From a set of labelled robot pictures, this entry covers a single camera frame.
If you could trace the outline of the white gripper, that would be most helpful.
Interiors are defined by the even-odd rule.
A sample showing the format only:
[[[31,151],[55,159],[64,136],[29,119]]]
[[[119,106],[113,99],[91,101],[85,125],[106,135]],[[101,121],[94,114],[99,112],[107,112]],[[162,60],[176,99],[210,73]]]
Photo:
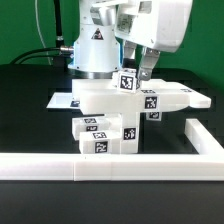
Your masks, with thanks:
[[[136,68],[136,44],[144,46],[137,77],[151,79],[160,52],[176,52],[188,25],[193,0],[127,0],[118,6],[115,36],[123,42],[123,68]]]

